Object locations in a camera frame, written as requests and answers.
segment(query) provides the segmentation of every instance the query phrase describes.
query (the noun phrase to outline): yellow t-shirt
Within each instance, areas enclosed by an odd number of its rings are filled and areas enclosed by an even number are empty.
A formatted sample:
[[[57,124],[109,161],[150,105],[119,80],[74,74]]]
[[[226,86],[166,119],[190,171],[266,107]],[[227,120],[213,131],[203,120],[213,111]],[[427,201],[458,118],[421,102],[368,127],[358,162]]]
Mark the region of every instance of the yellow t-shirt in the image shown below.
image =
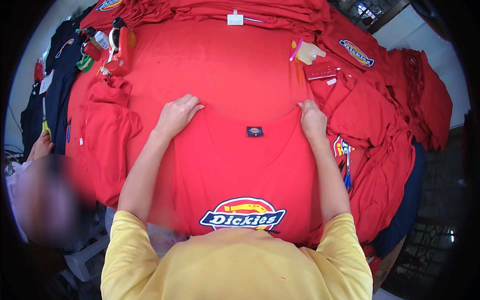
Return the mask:
[[[145,226],[118,211],[105,256],[103,299],[371,299],[373,279],[353,217],[324,229],[317,251],[263,230],[223,228],[175,244],[160,260]]]

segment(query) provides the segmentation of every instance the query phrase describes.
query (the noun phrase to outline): masking tape roll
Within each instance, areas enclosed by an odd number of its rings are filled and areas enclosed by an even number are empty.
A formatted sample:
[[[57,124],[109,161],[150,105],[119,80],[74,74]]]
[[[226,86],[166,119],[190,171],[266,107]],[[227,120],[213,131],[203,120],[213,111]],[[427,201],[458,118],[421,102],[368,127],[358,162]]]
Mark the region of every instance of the masking tape roll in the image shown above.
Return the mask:
[[[115,45],[115,42],[113,41],[113,33],[116,30],[120,30],[120,29],[112,28],[112,30],[110,30],[110,34],[108,35],[108,42],[110,43],[110,47],[112,47],[113,51],[118,51],[119,50],[119,48]]]

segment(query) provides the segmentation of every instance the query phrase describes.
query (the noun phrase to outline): white paper tag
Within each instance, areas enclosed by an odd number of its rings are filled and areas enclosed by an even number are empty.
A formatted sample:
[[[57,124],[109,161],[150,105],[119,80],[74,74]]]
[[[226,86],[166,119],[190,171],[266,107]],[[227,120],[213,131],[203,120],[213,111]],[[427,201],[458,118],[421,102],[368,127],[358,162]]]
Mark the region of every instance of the white paper tag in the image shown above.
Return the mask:
[[[243,14],[228,14],[227,25],[243,25]]]
[[[42,80],[42,83],[40,84],[40,94],[44,93],[47,91],[48,87],[50,86],[50,84],[52,83],[52,79],[53,79],[53,73],[55,72],[55,70],[52,70],[52,72],[50,72],[50,75],[45,77],[43,80]]]
[[[330,79],[329,81],[327,81],[327,84],[328,85],[336,84],[336,78]]]

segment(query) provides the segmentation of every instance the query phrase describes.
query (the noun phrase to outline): neckline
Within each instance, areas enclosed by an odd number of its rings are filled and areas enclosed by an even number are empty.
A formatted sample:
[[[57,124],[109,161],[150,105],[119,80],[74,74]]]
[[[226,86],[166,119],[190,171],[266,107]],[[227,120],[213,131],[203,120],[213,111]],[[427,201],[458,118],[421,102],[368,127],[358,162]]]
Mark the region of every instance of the neckline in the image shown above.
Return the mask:
[[[261,174],[261,173],[264,173],[266,171],[268,171],[270,168],[272,168],[274,165],[276,165],[279,161],[279,159],[281,158],[281,156],[285,153],[286,149],[290,146],[291,144],[291,140],[292,140],[292,137],[293,135],[295,134],[295,132],[299,129],[299,124],[300,124],[300,117],[301,117],[301,110],[299,107],[296,107],[295,109],[293,109],[289,114],[287,114],[286,116],[283,116],[279,119],[276,119],[276,120],[271,120],[271,121],[245,121],[245,120],[239,120],[239,119],[231,119],[229,117],[226,117],[224,115],[221,115],[217,112],[215,112],[211,107],[209,107],[208,105],[205,106],[204,109],[202,109],[202,113],[203,113],[203,121],[205,122],[205,125],[206,125],[206,128],[207,128],[207,131],[208,131],[208,135],[210,137],[210,141],[212,142],[212,145],[213,147],[215,148],[215,151],[217,152],[217,155],[218,157],[220,157],[223,162],[229,166],[230,168],[232,168],[233,170],[235,170],[236,172],[239,172],[239,173],[245,173],[245,174]],[[216,143],[215,143],[215,139],[212,135],[212,131],[210,129],[210,125],[208,123],[208,119],[217,119],[217,120],[220,120],[221,122],[225,122],[225,123],[230,123],[230,124],[238,124],[238,125],[242,125],[242,126],[245,126],[246,123],[254,123],[256,125],[261,125],[262,127],[266,127],[266,126],[275,126],[277,124],[281,124],[283,122],[287,122],[293,118],[297,119],[297,121],[295,122],[295,127],[293,128],[293,130],[291,131],[291,134],[290,136],[288,137],[287,139],[287,142],[285,143],[285,145],[283,146],[283,149],[282,151],[280,151],[280,153],[278,154],[278,156],[272,160],[272,162],[265,166],[265,167],[262,167],[262,168],[258,168],[258,169],[243,169],[243,168],[240,168],[238,165],[235,165],[235,164],[231,164],[223,155],[222,153],[219,151]]]

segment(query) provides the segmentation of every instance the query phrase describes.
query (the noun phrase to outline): pink marker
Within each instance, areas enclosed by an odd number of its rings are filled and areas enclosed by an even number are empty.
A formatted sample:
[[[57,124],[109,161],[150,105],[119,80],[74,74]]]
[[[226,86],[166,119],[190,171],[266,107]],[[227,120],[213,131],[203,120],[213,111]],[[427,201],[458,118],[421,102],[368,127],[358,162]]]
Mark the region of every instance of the pink marker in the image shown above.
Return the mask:
[[[302,42],[303,42],[303,38],[300,39],[299,43],[297,44],[297,48],[295,49],[295,51],[293,51],[292,56],[290,56],[290,61],[292,61],[295,58],[295,54],[297,54],[297,51],[299,50]]]

